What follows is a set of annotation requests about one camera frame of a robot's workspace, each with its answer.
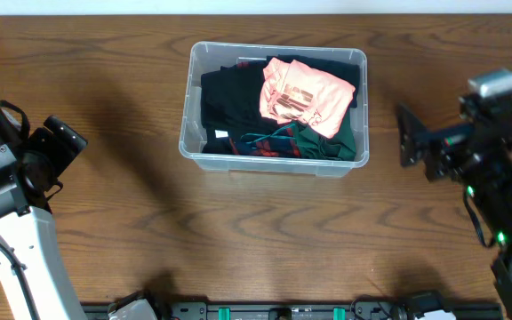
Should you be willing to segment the dark teal garment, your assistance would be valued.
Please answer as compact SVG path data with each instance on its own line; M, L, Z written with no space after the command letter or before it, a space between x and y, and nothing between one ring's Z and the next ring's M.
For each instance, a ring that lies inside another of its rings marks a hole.
M356 91L353 93L353 100L349 104L351 108L357 108L356 98L358 96L358 89L361 85L361 69L358 65L348 64L345 62L335 60L323 60L318 58L309 58L300 55L277 55L277 59L291 63L297 60L301 63L306 64L310 68L315 68L323 72L329 73L333 76L338 77L350 84L352 84Z

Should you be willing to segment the green garment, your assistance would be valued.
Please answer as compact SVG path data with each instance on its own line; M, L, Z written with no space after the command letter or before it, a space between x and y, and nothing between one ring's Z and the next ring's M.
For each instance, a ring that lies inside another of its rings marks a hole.
M350 125L350 111L342 119L339 130L328 139L300 123L287 124L269 135L246 133L232 140L239 156L265 156L332 161L354 161L356 144Z

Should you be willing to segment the red navy plaid garment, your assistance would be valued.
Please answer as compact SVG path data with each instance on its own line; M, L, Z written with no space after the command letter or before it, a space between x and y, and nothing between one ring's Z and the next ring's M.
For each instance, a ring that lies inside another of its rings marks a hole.
M240 62L227 71L233 77L234 128L228 134L235 156L301 158L296 143L296 123L278 124L260 113L260 92L264 83L264 61Z

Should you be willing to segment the pink printed shirt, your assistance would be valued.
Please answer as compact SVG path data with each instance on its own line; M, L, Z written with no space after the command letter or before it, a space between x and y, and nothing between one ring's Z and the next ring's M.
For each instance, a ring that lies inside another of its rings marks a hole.
M356 88L322 70L274 57L263 69L260 114L278 124L297 121L325 138L340 129Z

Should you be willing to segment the black garment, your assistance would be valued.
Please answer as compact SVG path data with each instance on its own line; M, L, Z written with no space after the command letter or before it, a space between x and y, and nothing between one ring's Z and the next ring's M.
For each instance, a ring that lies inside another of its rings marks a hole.
M201 76L201 123L208 137L213 139L221 131L238 139L246 133L268 135L279 128L260 114L266 66L264 61L241 62Z

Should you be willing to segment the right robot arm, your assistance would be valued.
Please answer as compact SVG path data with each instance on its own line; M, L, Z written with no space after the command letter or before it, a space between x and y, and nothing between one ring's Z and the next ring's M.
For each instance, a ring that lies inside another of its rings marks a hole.
M499 247L492 263L495 288L512 319L512 93L460 97L464 123L436 132L423 125L412 136L428 180L462 185L462 200L480 245Z

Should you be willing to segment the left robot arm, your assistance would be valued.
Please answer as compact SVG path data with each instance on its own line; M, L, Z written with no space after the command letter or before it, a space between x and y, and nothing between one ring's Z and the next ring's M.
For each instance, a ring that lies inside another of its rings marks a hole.
M87 141L55 116L32 131L0 100L0 283L16 319L426 319L423 294L347 305L164 302L142 291L106 305L78 299L58 247L49 190Z

